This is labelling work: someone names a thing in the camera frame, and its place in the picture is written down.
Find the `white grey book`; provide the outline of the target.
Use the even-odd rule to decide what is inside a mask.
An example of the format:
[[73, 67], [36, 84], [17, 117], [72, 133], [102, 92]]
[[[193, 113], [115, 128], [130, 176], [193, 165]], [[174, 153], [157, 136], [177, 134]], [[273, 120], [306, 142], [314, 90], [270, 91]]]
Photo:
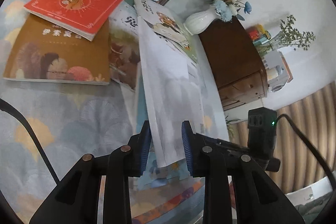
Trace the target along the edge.
[[190, 122], [193, 132], [204, 132], [198, 68], [141, 17], [138, 38], [147, 114], [157, 166], [162, 168], [185, 156], [183, 121]]

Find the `brown wooden cabinet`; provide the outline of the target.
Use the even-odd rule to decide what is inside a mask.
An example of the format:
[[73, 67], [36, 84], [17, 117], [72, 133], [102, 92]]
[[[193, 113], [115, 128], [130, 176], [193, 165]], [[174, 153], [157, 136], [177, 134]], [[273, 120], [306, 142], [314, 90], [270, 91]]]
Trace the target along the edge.
[[199, 34], [220, 101], [230, 110], [265, 98], [266, 70], [252, 40], [238, 19], [214, 20]]

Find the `autumn forest cover book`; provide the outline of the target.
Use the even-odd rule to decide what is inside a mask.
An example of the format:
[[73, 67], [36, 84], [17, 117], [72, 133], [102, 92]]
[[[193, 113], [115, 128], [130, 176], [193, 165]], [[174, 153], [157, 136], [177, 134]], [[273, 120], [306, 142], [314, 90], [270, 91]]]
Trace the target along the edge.
[[109, 45], [111, 79], [135, 90], [140, 62], [137, 13], [125, 1], [109, 17]]

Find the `white vase with flowers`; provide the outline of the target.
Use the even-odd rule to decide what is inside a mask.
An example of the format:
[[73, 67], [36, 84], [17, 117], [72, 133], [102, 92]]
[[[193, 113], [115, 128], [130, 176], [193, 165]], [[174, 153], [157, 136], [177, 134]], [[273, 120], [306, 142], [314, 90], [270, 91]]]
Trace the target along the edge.
[[183, 26], [189, 34], [198, 35], [215, 20], [231, 22], [232, 19], [236, 18], [244, 21], [245, 19], [240, 15], [240, 11], [244, 11], [244, 14], [250, 14], [252, 5], [249, 2], [239, 0], [210, 0], [208, 9], [190, 15]]

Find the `white book with cartoon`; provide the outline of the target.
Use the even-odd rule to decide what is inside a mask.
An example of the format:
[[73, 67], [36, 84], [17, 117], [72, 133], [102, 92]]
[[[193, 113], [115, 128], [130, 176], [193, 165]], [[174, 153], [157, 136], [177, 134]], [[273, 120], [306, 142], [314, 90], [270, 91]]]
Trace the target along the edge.
[[134, 0], [135, 9], [147, 25], [159, 35], [172, 40], [195, 63], [196, 52], [171, 11], [152, 0]]

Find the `brown illustrated book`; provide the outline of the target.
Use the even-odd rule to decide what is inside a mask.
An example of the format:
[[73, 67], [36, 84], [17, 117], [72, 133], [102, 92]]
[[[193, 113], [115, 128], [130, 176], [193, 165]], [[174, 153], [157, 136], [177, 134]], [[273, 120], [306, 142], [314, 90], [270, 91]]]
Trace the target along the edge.
[[15, 81], [108, 85], [109, 23], [93, 41], [29, 15], [7, 59], [3, 78]]

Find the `red book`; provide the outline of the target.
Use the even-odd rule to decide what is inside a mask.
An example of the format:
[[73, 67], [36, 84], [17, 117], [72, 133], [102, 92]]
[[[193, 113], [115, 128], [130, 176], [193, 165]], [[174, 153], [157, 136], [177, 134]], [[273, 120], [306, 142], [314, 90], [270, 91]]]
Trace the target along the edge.
[[124, 0], [31, 0], [24, 8], [92, 41], [122, 1]]

